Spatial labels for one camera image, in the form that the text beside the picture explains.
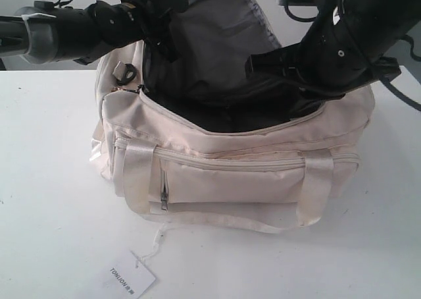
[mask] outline bag handle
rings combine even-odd
[[[334,161],[327,149],[303,152],[305,175],[297,203],[297,224],[291,227],[274,227],[266,223],[231,215],[201,212],[179,212],[167,215],[151,214],[149,186],[152,175],[155,144],[143,140],[130,140],[124,158],[122,190],[129,208],[148,221],[188,225],[212,225],[246,229],[265,233],[280,233],[296,227],[317,223],[323,214],[334,175]]]

